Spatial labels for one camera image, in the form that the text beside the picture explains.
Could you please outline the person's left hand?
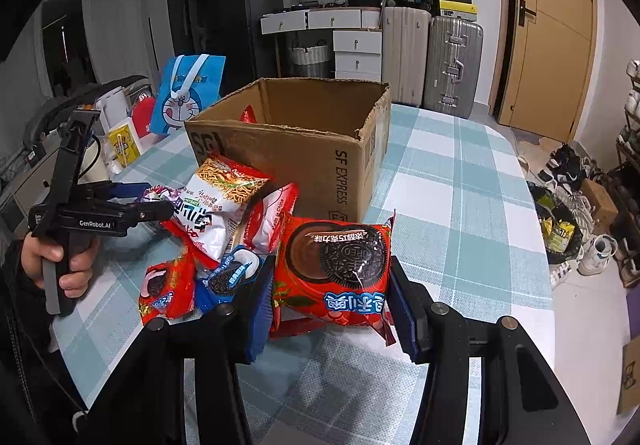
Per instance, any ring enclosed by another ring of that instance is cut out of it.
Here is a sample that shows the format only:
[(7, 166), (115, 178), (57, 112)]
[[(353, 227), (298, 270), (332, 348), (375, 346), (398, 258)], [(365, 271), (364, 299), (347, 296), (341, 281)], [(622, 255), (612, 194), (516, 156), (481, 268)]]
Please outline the person's left hand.
[[(93, 238), (84, 252), (76, 253), (68, 259), (70, 272), (58, 280), (58, 285), (67, 298), (78, 299), (86, 293), (93, 276), (92, 265), (99, 247), (100, 240)], [(64, 257), (63, 248), (52, 239), (32, 237), (32, 234), (28, 233), (23, 241), (21, 253), (23, 271), (40, 289), (44, 289), (43, 261), (58, 263)]]

